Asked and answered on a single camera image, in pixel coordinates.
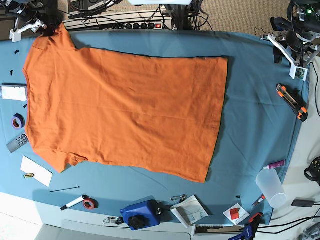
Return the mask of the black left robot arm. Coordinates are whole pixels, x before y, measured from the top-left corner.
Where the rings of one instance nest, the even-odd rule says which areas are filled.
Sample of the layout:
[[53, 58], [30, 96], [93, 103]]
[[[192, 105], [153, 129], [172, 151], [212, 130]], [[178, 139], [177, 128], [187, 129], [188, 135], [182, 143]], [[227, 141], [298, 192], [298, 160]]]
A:
[[287, 18], [272, 17], [272, 33], [261, 36], [273, 45], [274, 63], [283, 58], [289, 61], [289, 75], [294, 80], [306, 81], [309, 65], [320, 53], [320, 2], [318, 0], [292, 0]]

